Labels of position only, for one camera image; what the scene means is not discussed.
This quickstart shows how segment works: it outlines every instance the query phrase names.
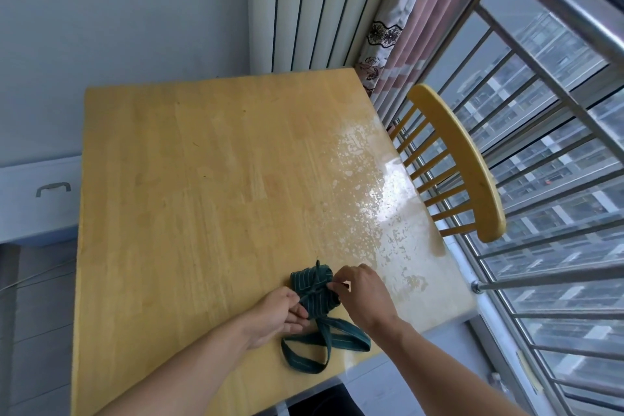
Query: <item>gray floor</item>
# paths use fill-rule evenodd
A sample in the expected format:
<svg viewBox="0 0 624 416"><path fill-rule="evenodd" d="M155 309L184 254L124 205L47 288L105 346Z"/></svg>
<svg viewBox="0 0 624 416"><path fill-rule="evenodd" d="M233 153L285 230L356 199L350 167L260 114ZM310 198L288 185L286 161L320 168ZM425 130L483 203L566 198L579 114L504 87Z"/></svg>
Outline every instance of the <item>gray floor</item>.
<svg viewBox="0 0 624 416"><path fill-rule="evenodd" d="M9 368L4 360L0 369L0 379L4 375L10 380L8 394L0 398L0 414L69 414L75 250L75 241L49 247L3 246L1 250L0 287L10 282L7 279L11 278L12 260L16 261L12 274L17 279L60 266L1 295L2 316L10 317L12 313L5 308L12 301L14 318L0 320L0 357L11 356ZM428 337L481 378L486 379L492 371L468 325L448 325ZM385 356L365 362L343 375L342 380L366 416L424 414Z"/></svg>

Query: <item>pink curtain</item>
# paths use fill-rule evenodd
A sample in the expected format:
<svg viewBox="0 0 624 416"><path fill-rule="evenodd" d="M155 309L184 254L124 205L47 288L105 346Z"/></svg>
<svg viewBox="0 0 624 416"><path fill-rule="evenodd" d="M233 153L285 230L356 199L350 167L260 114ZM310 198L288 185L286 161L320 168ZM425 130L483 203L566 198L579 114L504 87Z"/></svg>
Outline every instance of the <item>pink curtain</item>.
<svg viewBox="0 0 624 416"><path fill-rule="evenodd" d="M460 1L381 2L355 69L384 125L458 15Z"/></svg>

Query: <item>green cloth bundle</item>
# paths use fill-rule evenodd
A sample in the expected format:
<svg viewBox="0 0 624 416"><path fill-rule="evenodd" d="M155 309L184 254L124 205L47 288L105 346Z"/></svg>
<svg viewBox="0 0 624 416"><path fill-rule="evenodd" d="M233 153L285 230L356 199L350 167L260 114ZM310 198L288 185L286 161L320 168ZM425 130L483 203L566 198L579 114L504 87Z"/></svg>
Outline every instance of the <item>green cloth bundle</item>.
<svg viewBox="0 0 624 416"><path fill-rule="evenodd" d="M327 265L316 261L314 268L306 268L290 274L291 288L299 295L301 305L308 311L310 319L316 319L317 332L303 335L289 335L281 340L281 351L286 362L294 370L304 373L321 373L330 361L332 347L337 349L368 352L370 338L363 331L344 319L328 318L327 314L340 306L338 295L327 288L333 273ZM331 329L341 333L332 333ZM324 364L301 357L288 347L287 341L327 347L327 361Z"/></svg>

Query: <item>right arm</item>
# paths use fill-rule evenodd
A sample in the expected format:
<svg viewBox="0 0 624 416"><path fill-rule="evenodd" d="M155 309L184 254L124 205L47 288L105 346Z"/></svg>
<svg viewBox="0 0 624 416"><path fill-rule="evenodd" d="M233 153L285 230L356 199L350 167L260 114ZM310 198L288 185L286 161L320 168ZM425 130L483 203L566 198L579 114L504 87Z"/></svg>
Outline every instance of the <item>right arm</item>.
<svg viewBox="0 0 624 416"><path fill-rule="evenodd" d="M343 285L350 282L350 288ZM328 288L355 325L394 362L427 416L526 416L500 392L401 320L381 278L367 265L342 267Z"/></svg>

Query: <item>forearm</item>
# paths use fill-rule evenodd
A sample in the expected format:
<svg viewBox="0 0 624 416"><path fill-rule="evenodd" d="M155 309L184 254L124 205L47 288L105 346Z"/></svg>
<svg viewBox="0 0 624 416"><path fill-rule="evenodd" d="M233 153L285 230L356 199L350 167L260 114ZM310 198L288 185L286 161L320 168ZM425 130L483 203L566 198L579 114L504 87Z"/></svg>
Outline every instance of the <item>forearm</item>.
<svg viewBox="0 0 624 416"><path fill-rule="evenodd" d="M202 416L249 346L243 319L238 316L215 327L97 415Z"/></svg>
<svg viewBox="0 0 624 416"><path fill-rule="evenodd" d="M407 322L396 318L371 337L394 362L427 416L526 416Z"/></svg>

